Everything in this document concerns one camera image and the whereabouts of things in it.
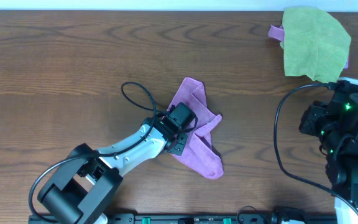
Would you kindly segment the purple microfiber cloth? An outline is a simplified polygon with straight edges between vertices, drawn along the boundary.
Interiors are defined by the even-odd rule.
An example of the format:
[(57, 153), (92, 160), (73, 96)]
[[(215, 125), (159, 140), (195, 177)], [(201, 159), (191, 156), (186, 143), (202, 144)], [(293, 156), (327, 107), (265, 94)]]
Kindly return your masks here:
[(198, 120), (190, 124), (194, 130), (187, 134), (182, 155), (174, 158), (207, 179), (220, 178), (224, 174), (223, 162), (213, 151), (211, 131), (220, 123), (222, 116), (208, 109), (203, 82), (184, 78), (170, 106), (179, 103), (189, 107)]

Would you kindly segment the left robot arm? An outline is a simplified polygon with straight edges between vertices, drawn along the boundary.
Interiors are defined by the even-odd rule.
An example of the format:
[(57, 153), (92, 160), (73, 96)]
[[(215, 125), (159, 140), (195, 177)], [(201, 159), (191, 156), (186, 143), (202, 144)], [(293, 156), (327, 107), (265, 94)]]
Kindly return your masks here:
[(173, 105), (169, 111), (146, 118), (129, 137), (107, 147), (93, 150), (83, 143), (68, 157), (52, 167), (53, 175), (40, 189), (37, 200), (51, 217), (48, 223), (108, 223), (106, 207), (123, 177), (146, 160), (163, 152), (182, 155), (197, 124), (196, 114), (185, 104)]

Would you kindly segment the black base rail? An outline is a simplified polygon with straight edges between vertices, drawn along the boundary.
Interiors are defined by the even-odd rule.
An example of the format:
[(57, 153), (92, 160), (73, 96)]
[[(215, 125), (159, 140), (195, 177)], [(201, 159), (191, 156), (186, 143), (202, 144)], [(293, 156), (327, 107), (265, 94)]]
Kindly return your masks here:
[(307, 223), (335, 224), (335, 215), (313, 215), (297, 208), (277, 207), (272, 212), (260, 212), (246, 206), (234, 214), (103, 214), (96, 223), (105, 224), (269, 224)]

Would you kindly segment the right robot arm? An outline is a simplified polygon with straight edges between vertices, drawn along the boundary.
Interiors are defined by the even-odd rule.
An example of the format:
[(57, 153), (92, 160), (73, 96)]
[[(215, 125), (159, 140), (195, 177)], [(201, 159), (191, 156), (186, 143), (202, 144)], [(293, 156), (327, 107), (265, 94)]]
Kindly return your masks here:
[(314, 101), (299, 130), (319, 139), (332, 190), (358, 209), (358, 92), (336, 91), (328, 103)]

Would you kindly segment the green microfiber cloth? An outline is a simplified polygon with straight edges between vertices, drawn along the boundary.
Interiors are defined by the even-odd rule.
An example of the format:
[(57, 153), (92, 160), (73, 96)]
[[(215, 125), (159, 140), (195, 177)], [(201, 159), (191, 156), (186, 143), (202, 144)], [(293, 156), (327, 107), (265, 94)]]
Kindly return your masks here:
[(342, 24), (315, 7), (289, 7), (283, 13), (282, 26), (285, 75), (336, 82), (345, 69), (351, 45)]

